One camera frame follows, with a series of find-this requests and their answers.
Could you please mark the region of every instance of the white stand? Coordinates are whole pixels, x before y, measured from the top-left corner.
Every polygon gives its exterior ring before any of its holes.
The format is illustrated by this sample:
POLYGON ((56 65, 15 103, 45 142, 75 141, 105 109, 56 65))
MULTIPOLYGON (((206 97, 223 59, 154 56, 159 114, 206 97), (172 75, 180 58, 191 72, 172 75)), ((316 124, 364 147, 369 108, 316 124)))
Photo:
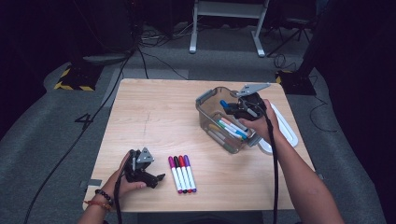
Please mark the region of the white stand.
POLYGON ((195 53, 197 50, 197 22, 198 15, 203 16, 221 16, 221 17, 238 17, 259 19, 256 31, 252 31, 254 44, 256 45, 259 57, 264 57, 265 52, 262 48, 262 43, 259 39, 259 34, 262 29, 262 22, 264 21, 266 5, 265 1, 262 5, 257 4, 239 4, 239 3, 223 3, 223 2, 200 2, 195 0, 193 26, 190 42, 190 53, 195 53))

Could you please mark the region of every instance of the hand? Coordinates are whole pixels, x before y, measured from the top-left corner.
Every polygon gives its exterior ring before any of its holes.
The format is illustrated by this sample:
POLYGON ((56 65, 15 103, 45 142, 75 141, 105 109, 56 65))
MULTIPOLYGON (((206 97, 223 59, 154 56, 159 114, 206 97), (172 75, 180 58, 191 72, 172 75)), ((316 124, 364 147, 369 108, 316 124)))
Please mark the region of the hand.
MULTIPOLYGON (((128 160, 129 158, 129 152, 124 156, 124 158, 122 159, 122 162, 120 164, 119 169, 114 172, 114 174, 107 180, 107 182, 105 183, 105 185, 102 187, 102 190, 104 192, 106 192, 111 198, 114 198, 114 187, 115 184, 117 182, 117 179, 119 178, 121 169, 124 165, 124 163, 128 160)), ((125 175, 121 178, 121 182, 120 182, 120 191, 119 191, 119 198, 121 198, 123 195, 125 195, 126 193, 128 193, 129 191, 135 190, 135 189, 142 189, 146 187, 146 183, 144 182, 132 182, 129 183, 126 178, 125 175)))
MULTIPOLYGON (((280 133, 280 130, 279 130, 279 124, 277 122, 276 113, 267 99, 263 99, 263 101, 265 107, 267 108, 266 114, 268 116, 268 119, 271 120, 271 123, 274 127, 274 135, 277 135, 278 133, 280 133)), ((253 121, 248 119, 239 119, 239 122, 241 122, 244 126, 256 131, 256 133, 258 133, 259 136, 264 138, 265 141, 270 142, 268 125, 267 125, 267 121, 265 120, 265 117, 261 117, 253 121)))

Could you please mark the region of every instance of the gray floor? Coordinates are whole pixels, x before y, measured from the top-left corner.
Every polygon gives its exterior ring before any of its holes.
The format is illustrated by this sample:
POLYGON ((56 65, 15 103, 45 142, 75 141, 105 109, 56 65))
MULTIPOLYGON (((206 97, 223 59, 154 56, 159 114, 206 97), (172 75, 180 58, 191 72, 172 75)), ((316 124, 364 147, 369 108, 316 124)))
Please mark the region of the gray floor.
MULTIPOLYGON (((178 78, 172 68, 190 80, 228 80, 275 82, 274 58, 259 58, 250 31, 244 29, 207 29, 198 34, 197 52, 189 54, 190 36, 163 46, 141 48, 149 78, 178 78)), ((279 33, 261 36, 266 51, 280 43, 279 33)), ((291 41, 279 53, 285 56, 288 70, 298 68, 307 42, 291 41)), ((99 108, 115 83, 119 64, 104 68, 96 91, 63 91, 53 87, 67 64, 50 73, 44 81, 47 93, 32 105, 0 142, 0 223, 22 223, 30 202, 40 185, 68 152, 81 132, 74 120, 99 108)), ((125 66, 124 76, 141 76, 144 68, 139 53, 125 66)), ((307 150, 319 174, 332 192, 346 223, 386 223, 375 187, 356 159, 332 112, 326 83, 314 70, 311 81, 317 97, 288 95, 307 150)), ((111 107, 105 106, 70 153, 55 170, 37 197, 29 223, 74 223, 82 213, 85 192, 101 145, 111 107)), ((265 223, 272 222, 272 212, 264 211, 265 223)), ((136 214, 123 214, 125 223, 136 223, 136 214)), ((294 211, 279 211, 278 223, 299 221, 294 211)), ((117 223, 115 214, 107 220, 117 223)))

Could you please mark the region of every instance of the wrist bracelet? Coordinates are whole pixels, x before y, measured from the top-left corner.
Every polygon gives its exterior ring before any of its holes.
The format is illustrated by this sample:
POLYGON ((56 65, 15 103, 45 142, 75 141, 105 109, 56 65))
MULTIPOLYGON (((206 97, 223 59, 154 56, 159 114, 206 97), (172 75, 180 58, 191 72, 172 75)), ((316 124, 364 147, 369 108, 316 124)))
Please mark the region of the wrist bracelet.
POLYGON ((111 205, 108 203, 101 203, 101 202, 97 202, 97 201, 83 201, 83 202, 87 205, 99 205, 99 206, 105 208, 107 211, 110 211, 110 209, 111 209, 111 205))
POLYGON ((110 196, 108 196, 108 194, 106 194, 103 190, 101 189, 97 189, 95 191, 95 194, 101 194, 103 195, 107 200, 108 200, 108 204, 110 204, 110 206, 113 206, 113 200, 110 198, 110 196))

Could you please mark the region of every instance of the plastic storage container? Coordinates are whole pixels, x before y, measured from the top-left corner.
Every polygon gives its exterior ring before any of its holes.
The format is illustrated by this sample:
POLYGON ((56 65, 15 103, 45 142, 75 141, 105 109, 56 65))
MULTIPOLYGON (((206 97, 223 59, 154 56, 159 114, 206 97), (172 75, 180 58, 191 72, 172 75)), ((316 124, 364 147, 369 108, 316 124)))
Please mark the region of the plastic storage container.
POLYGON ((195 101, 195 106, 199 111, 201 128, 230 153, 237 153, 251 141, 255 141, 256 143, 261 140, 252 139, 251 130, 240 124, 233 115, 225 114, 220 101, 224 100, 227 103, 237 103, 238 98, 235 94, 236 91, 230 91, 225 87, 216 87, 213 90, 205 92, 195 101), (221 119, 226 119, 224 121, 228 125, 231 123, 233 130, 225 128, 226 126, 220 121, 221 119), (246 138, 241 138, 238 135, 245 135, 246 138))

